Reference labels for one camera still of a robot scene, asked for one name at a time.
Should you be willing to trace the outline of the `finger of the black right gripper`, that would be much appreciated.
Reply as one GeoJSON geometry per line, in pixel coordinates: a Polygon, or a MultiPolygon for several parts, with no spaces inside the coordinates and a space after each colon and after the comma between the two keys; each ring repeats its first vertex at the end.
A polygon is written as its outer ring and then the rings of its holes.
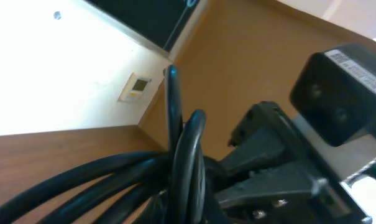
{"type": "Polygon", "coordinates": [[[234,148],[221,164],[229,177],[243,177],[250,171],[299,174],[295,147],[298,131],[274,101],[253,105],[231,133],[234,148]]]}

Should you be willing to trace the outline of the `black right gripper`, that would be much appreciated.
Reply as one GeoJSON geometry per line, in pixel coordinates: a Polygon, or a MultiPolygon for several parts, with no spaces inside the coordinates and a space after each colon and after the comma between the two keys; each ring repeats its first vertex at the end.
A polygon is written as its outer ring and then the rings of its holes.
{"type": "Polygon", "coordinates": [[[325,223],[317,202],[325,188],[334,205],[328,211],[338,223],[372,223],[365,203],[351,186],[373,156],[373,137],[362,136],[334,147],[298,115],[290,120],[278,107],[279,119],[308,148],[308,161],[293,161],[260,171],[242,181],[214,178],[214,194],[231,223],[325,223]]]}

